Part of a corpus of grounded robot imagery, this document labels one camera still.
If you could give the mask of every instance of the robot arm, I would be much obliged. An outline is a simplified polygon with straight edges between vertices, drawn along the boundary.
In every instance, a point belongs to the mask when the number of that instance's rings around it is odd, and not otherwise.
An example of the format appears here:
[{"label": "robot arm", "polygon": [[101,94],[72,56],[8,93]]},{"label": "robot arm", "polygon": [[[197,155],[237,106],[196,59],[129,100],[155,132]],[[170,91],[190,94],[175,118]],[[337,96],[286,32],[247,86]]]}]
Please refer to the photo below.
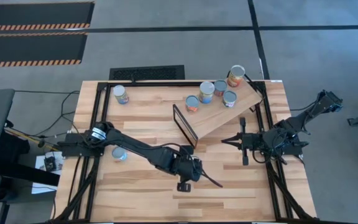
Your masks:
[{"label": "robot arm", "polygon": [[171,175],[179,175],[181,182],[198,181],[203,173],[202,161],[180,146],[180,151],[167,146],[150,146],[125,134],[107,123],[98,123],[92,129],[89,139],[105,147],[117,145],[146,158],[156,169]]},{"label": "robot arm", "polygon": [[[304,147],[307,142],[300,142],[298,139],[299,132],[307,132],[305,124],[322,113],[337,112],[342,108],[342,100],[333,92],[321,91],[316,101],[310,105],[304,112],[298,116],[281,120],[273,126],[272,129],[263,133],[237,133],[234,137],[222,140],[223,143],[236,146],[243,151],[243,165],[248,165],[246,149],[263,152],[268,158],[275,157],[286,163],[281,154],[291,154],[290,148]],[[241,118],[241,125],[245,129],[245,118]]]},{"label": "robot arm", "polygon": [[[179,175],[180,182],[177,190],[181,192],[190,192],[191,186],[186,182],[189,180],[198,181],[203,175],[212,183],[222,187],[216,181],[208,177],[203,170],[203,163],[200,159],[192,156],[193,148],[181,146],[175,143],[163,144],[161,146],[150,146],[144,142],[138,141],[119,130],[115,129],[110,122],[96,123],[92,130],[87,131],[87,137],[80,134],[74,134],[74,142],[59,142],[60,150],[63,156],[75,156],[76,153],[87,153],[95,157],[102,156],[104,148],[109,145],[116,145],[127,149],[146,158],[156,169],[164,171],[171,175]],[[179,146],[180,150],[174,150],[168,145]]]}]

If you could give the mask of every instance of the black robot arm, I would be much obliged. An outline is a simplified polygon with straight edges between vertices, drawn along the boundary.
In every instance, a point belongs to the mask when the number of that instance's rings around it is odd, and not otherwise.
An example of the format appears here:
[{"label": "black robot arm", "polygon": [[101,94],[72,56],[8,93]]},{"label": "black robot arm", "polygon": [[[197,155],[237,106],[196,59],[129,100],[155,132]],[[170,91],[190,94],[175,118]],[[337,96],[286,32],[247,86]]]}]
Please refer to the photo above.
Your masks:
[{"label": "black robot arm", "polygon": [[[222,142],[236,146],[239,150],[243,151],[243,165],[248,165],[247,149],[252,151],[254,159],[255,151],[260,151],[267,158],[262,162],[276,158],[286,164],[281,157],[282,154],[295,154],[292,150],[294,147],[301,149],[308,145],[307,142],[301,142],[298,139],[299,132],[308,133],[305,129],[305,125],[322,113],[337,112],[341,108],[342,100],[333,92],[323,90],[318,94],[316,101],[298,116],[281,120],[274,124],[272,129],[266,132],[245,133],[245,131],[242,131],[241,133],[237,133],[234,137],[222,140]],[[240,123],[244,130],[246,125],[245,118],[241,118]]]},{"label": "black robot arm", "polygon": [[202,161],[180,146],[180,151],[168,146],[150,146],[144,142],[122,134],[109,122],[98,123],[92,129],[89,139],[95,146],[116,145],[146,158],[156,169],[171,175],[179,175],[181,183],[198,181],[203,173]]}]

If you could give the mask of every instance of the orange can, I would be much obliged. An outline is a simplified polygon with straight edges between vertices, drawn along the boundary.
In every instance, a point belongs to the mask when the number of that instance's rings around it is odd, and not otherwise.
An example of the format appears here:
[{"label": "orange can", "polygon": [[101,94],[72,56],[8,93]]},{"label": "orange can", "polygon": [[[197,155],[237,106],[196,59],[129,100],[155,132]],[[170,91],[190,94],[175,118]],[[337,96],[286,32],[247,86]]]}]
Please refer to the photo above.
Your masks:
[{"label": "orange can", "polygon": [[235,65],[231,67],[229,72],[229,77],[227,78],[227,84],[231,87],[236,87],[240,84],[240,82],[244,79],[246,70],[241,65]]},{"label": "orange can", "polygon": [[197,96],[187,96],[186,98],[186,110],[187,112],[197,112],[198,111],[198,98]]}]

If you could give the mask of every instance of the black grate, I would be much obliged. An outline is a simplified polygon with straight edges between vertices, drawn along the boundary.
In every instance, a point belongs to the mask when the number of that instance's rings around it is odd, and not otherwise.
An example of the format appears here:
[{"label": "black grate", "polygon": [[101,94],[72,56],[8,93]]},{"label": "black grate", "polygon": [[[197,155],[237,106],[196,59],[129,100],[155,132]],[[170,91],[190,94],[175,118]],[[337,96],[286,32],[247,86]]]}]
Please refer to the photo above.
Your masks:
[{"label": "black grate", "polygon": [[111,68],[110,80],[184,80],[184,65]]}]

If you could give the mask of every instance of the can label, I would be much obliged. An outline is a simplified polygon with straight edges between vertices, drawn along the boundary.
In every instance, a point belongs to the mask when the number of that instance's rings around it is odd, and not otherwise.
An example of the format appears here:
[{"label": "can label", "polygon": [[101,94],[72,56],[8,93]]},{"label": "can label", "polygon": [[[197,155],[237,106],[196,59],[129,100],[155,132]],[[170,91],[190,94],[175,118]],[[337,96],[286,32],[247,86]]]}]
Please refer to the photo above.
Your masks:
[{"label": "can label", "polygon": [[126,159],[127,159],[127,156],[128,156],[128,155],[127,155],[127,153],[125,152],[124,155],[122,155],[120,158],[114,158],[114,157],[113,157],[113,159],[114,159],[115,162],[121,162],[121,161],[126,160]]},{"label": "can label", "polygon": [[223,96],[223,93],[224,93],[224,91],[219,91],[217,89],[215,89],[215,91],[214,91],[215,96]]},{"label": "can label", "polygon": [[223,105],[225,107],[228,107],[228,108],[232,108],[234,106],[234,103],[235,102],[226,102],[224,99],[223,99]]},{"label": "can label", "polygon": [[212,94],[205,94],[202,91],[200,91],[200,95],[198,96],[198,98],[200,99],[200,102],[202,103],[210,103],[212,101]]},{"label": "can label", "polygon": [[198,107],[196,107],[196,106],[187,106],[186,105],[186,110],[187,110],[187,112],[197,112]]},{"label": "can label", "polygon": [[127,95],[127,92],[122,94],[121,96],[115,96],[119,104],[126,104],[129,101],[129,97]]},{"label": "can label", "polygon": [[229,77],[227,78],[227,84],[231,87],[236,87],[243,80],[242,76],[237,77],[232,72],[229,73]]}]

